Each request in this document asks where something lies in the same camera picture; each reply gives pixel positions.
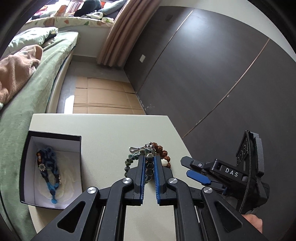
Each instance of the baseboard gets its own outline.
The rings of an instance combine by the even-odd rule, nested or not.
[[[96,58],[89,56],[73,55],[72,60],[77,62],[96,63]]]

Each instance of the wall seam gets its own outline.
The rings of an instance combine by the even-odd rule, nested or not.
[[[183,23],[186,21],[186,19],[190,16],[190,14],[193,12],[194,8],[192,9],[192,11],[187,15],[187,17],[184,19],[184,21],[180,24],[180,26],[177,28],[177,30],[175,31],[175,33],[173,34],[173,36],[170,38],[170,40],[168,41],[168,43],[166,44],[166,46],[164,47],[164,49],[161,51],[160,55],[157,57],[156,61],[154,62],[154,64],[152,65],[151,69],[149,70],[149,72],[147,73],[147,75],[145,76],[145,80],[143,81],[141,87],[139,88],[139,91],[137,93],[140,92],[142,86],[144,85],[148,75],[150,74],[151,70],[153,69],[154,65],[156,64],[157,60],[159,59],[159,57],[162,55],[163,51],[165,50],[165,48],[168,46],[168,44],[170,43],[170,41],[172,40],[172,38],[175,36],[175,34],[177,33],[177,31],[179,30],[179,28],[183,25]]]
[[[246,73],[249,71],[249,69],[252,67],[252,65],[255,63],[255,61],[259,58],[259,56],[261,55],[261,53],[263,52],[263,50],[265,49],[266,45],[268,44],[270,38],[268,38],[267,42],[264,44],[263,48],[261,49],[261,51],[258,53],[258,55],[256,56],[256,58],[253,60],[253,62],[250,64],[250,66],[246,69],[246,71],[243,73],[243,75],[238,79],[238,81],[234,84],[234,86],[232,86],[232,88],[226,93],[226,95],[224,95],[224,97],[215,105],[215,107],[208,113],[206,114],[199,122],[197,122],[194,127],[192,127],[181,139],[183,139],[185,136],[187,136],[191,131],[194,130],[195,127],[197,127],[210,113],[213,112],[214,109],[216,109],[216,107],[218,105],[221,104],[221,102],[230,94],[230,92],[238,85],[238,83],[242,80],[242,78],[246,75]]]

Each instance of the human hand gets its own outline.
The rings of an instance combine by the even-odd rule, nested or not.
[[[262,233],[262,219],[257,218],[254,214],[243,214],[242,215],[246,220],[250,222],[260,233]]]

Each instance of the white bead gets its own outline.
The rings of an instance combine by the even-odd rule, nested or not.
[[[166,167],[168,165],[168,161],[166,159],[161,159],[161,164],[163,167]]]

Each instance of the metal screw cap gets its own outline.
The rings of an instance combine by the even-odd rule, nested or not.
[[[172,178],[170,178],[170,179],[168,180],[168,182],[169,182],[169,183],[171,183],[171,184],[175,184],[175,183],[177,183],[177,182],[178,182],[178,179],[177,179],[177,178],[174,178],[174,177],[172,177]]]
[[[208,193],[208,194],[213,192],[213,189],[210,187],[205,187],[203,190],[205,193]]]
[[[93,194],[93,193],[96,192],[96,188],[95,188],[95,187],[90,187],[90,188],[87,189],[87,192],[88,192],[89,194]]]
[[[124,184],[128,184],[128,183],[131,183],[131,179],[129,177],[125,177],[124,179],[122,179],[122,182]]]

